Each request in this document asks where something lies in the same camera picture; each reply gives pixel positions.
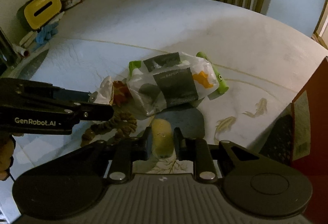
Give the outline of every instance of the orange patch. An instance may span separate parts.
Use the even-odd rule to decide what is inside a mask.
[[[197,81],[199,84],[203,85],[205,89],[212,88],[213,84],[209,84],[207,78],[208,74],[204,71],[199,72],[198,74],[193,74],[193,79]]]

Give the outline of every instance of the yellow cylindrical object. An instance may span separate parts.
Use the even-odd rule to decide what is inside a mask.
[[[159,159],[169,158],[173,154],[174,143],[171,124],[164,119],[154,119],[151,124],[153,144],[151,151]]]

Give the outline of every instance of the round table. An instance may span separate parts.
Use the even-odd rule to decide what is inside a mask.
[[[93,92],[108,75],[127,77],[129,61],[176,51],[205,52],[230,87],[197,107],[207,142],[215,137],[244,147],[260,137],[328,54],[277,20],[212,0],[84,0],[60,20],[31,80]],[[136,134],[148,124],[138,121]],[[86,126],[77,125],[72,136],[27,135],[18,143],[39,165],[78,148]]]

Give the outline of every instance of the black slot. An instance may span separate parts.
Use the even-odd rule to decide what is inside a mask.
[[[34,13],[34,16],[38,16],[40,15],[44,10],[46,10],[49,6],[52,5],[52,1],[46,3],[43,7],[41,7],[39,10],[37,10],[35,13]]]

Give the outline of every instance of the plastic bag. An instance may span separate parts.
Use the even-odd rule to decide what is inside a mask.
[[[171,106],[202,99],[219,87],[211,63],[186,53],[132,61],[129,71],[127,86],[148,116]]]

